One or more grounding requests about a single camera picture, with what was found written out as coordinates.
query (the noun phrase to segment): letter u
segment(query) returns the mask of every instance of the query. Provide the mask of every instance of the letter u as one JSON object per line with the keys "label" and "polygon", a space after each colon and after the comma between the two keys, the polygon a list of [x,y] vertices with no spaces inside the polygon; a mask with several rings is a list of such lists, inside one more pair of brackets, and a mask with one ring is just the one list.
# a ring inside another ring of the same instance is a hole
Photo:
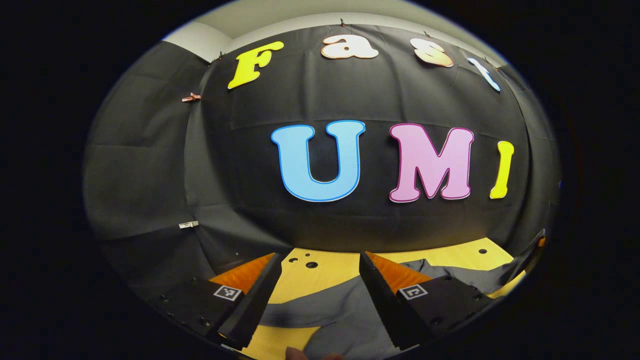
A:
{"label": "letter u", "polygon": [[308,141],[314,137],[313,127],[293,125],[274,131],[271,141],[278,144],[280,173],[287,191],[312,202],[335,201],[349,195],[360,180],[358,137],[364,131],[364,123],[356,120],[339,120],[326,126],[338,147],[338,176],[327,183],[311,176]]}

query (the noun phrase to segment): foam letter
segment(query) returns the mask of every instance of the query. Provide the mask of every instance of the foam letter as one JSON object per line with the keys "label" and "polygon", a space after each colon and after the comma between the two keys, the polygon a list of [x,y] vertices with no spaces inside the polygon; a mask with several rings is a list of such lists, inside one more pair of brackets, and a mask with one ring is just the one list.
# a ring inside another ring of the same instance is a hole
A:
{"label": "foam letter", "polygon": [[420,190],[415,187],[416,171],[429,199],[436,195],[447,173],[449,179],[440,195],[451,200],[469,196],[469,161],[474,141],[471,131],[461,127],[451,129],[440,155],[426,130],[418,124],[394,125],[389,133],[400,145],[400,174],[396,189],[389,193],[391,201],[411,202],[420,197]]}
{"label": "foam letter", "polygon": [[378,55],[369,41],[358,35],[335,35],[323,40],[324,44],[330,44],[322,48],[320,53],[329,59],[346,59],[352,56],[361,59],[371,59]]}
{"label": "foam letter", "polygon": [[501,199],[507,195],[507,181],[509,181],[513,144],[510,142],[498,142],[498,151],[500,152],[500,167],[498,168],[498,178],[495,180],[495,186],[489,193],[489,198],[491,199]]}
{"label": "foam letter", "polygon": [[326,132],[335,138],[338,147],[338,176],[327,183],[311,176],[308,141],[314,128],[308,125],[285,126],[271,134],[278,144],[282,182],[291,195],[306,201],[328,202],[349,195],[360,180],[360,149],[358,137],[365,131],[363,122],[334,121]]}
{"label": "foam letter", "polygon": [[474,64],[478,70],[480,70],[480,74],[482,74],[482,76],[484,77],[484,79],[486,80],[487,83],[489,83],[489,85],[491,85],[491,87],[496,90],[496,91],[500,91],[500,86],[498,86],[498,83],[496,83],[492,78],[491,75],[489,75],[489,70],[486,69],[486,67],[482,66],[476,59],[474,58],[468,58],[467,60],[469,60],[470,63]]}
{"label": "foam letter", "polygon": [[453,66],[453,60],[444,53],[442,46],[421,38],[413,38],[409,42],[415,48],[415,54],[422,61],[444,67]]}
{"label": "foam letter", "polygon": [[267,66],[269,61],[271,61],[270,50],[277,51],[282,49],[283,47],[284,44],[281,41],[276,41],[238,55],[238,57],[236,58],[236,60],[238,61],[236,75],[234,76],[233,80],[231,80],[227,88],[233,89],[242,84],[246,84],[253,80],[256,80],[258,76],[260,76],[260,73],[253,70],[255,66]]}

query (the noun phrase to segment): white wall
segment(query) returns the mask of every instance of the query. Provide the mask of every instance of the white wall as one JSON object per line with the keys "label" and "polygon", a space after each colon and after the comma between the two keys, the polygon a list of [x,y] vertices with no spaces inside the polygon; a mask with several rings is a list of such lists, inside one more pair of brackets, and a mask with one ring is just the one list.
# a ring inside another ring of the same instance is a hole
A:
{"label": "white wall", "polygon": [[221,31],[199,22],[189,22],[163,39],[181,46],[199,57],[212,62],[226,52],[231,38]]}
{"label": "white wall", "polygon": [[423,36],[423,31],[426,31],[427,34],[431,35],[432,37],[439,38],[448,43],[459,46],[462,49],[474,53],[480,57],[486,57],[486,59],[496,67],[500,67],[506,64],[506,60],[504,60],[499,54],[487,54],[467,44],[466,42],[461,41],[460,39],[442,33],[441,31],[438,31],[436,29],[395,17],[358,12],[320,13],[276,22],[274,24],[264,26],[263,28],[256,29],[231,40],[227,44],[225,50],[223,50],[222,52],[228,53],[237,49],[238,47],[250,44],[254,41],[258,41],[266,37],[285,33],[287,31],[295,29],[311,28],[313,26],[322,26],[328,24],[340,24],[340,19],[344,20],[345,24],[371,24],[389,26],[392,28],[413,31]]}

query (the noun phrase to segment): pink letter m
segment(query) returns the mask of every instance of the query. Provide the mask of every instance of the pink letter m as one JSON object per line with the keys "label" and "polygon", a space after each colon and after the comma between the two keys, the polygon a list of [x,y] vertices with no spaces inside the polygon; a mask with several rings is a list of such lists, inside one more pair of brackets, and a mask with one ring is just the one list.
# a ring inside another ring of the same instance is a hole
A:
{"label": "pink letter m", "polygon": [[451,129],[440,155],[427,131],[418,124],[394,125],[389,133],[400,145],[400,174],[398,186],[389,193],[391,201],[411,202],[420,197],[420,190],[415,187],[416,171],[429,199],[436,195],[447,172],[447,185],[440,195],[450,200],[469,196],[469,160],[474,142],[471,131],[461,127]]}

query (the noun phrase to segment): yellow table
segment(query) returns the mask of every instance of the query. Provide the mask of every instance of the yellow table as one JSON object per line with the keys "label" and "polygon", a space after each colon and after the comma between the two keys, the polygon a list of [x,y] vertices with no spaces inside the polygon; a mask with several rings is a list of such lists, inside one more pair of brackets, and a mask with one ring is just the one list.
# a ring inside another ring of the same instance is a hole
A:
{"label": "yellow table", "polygon": [[[480,254],[479,249],[485,249],[487,252]],[[396,263],[427,259],[432,266],[456,266],[472,270],[491,270],[513,260],[511,255],[488,238],[439,249],[379,253],[379,255]],[[305,264],[310,261],[316,262],[318,266],[307,268]],[[281,304],[359,276],[359,261],[358,253],[296,248],[282,261],[282,275],[271,294],[269,303]],[[488,296],[496,298],[508,294],[524,275],[525,272],[520,273],[507,285]],[[303,349],[318,329],[320,327],[285,329],[260,325],[249,347],[243,349],[242,353],[258,360],[283,360],[287,346]]]}

